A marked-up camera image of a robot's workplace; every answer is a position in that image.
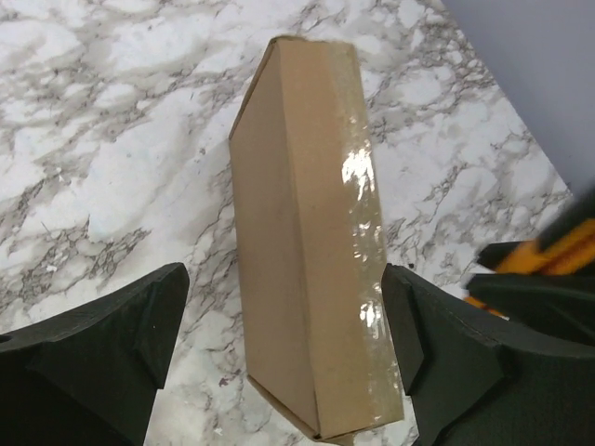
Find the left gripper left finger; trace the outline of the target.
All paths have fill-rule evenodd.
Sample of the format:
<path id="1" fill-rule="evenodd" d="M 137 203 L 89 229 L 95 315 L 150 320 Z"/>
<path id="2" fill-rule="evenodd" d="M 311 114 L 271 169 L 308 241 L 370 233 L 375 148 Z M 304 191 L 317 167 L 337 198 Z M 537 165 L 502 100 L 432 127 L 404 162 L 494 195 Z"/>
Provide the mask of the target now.
<path id="1" fill-rule="evenodd" d="M 141 445 L 189 291 L 181 263 L 1 336 L 4 445 Z"/>

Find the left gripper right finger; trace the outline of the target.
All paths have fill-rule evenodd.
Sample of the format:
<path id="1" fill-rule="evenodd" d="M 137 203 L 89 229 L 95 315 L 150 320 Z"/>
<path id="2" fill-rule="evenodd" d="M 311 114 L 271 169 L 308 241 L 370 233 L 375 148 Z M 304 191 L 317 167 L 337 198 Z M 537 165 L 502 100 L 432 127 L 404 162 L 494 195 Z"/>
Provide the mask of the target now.
<path id="1" fill-rule="evenodd" d="M 388 265 L 381 280 L 420 445 L 590 445 L 594 345 L 539 333 Z"/>

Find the orange utility knife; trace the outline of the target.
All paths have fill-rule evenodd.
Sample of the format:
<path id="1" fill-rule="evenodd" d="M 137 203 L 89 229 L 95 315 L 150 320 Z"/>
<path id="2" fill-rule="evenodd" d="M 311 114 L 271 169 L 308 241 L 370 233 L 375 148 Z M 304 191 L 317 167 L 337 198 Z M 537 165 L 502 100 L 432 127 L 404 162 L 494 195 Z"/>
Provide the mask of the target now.
<path id="1" fill-rule="evenodd" d="M 560 217 L 534 239 L 491 243 L 464 301 L 525 325 L 594 323 L 594 217 Z"/>

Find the brown cardboard express box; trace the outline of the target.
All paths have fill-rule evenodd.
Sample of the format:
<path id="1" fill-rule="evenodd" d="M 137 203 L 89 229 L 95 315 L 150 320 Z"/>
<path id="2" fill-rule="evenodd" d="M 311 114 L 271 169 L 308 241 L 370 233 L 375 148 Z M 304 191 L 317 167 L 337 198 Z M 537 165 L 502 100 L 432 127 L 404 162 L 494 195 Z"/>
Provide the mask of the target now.
<path id="1" fill-rule="evenodd" d="M 401 420 L 354 46 L 273 38 L 229 141 L 249 381 L 316 441 Z"/>

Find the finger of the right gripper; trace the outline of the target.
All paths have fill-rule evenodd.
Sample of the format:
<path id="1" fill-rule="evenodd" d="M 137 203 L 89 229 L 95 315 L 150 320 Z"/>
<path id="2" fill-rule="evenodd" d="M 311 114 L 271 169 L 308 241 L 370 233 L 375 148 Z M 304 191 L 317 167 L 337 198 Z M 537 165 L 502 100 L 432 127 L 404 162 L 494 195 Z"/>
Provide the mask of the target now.
<path id="1" fill-rule="evenodd" d="M 592 272 L 594 189 L 577 196 L 533 239 L 486 245 L 477 263 L 493 272 Z"/>
<path id="2" fill-rule="evenodd" d="M 594 278 L 580 275 L 476 274 L 470 295 L 544 335 L 594 345 Z"/>

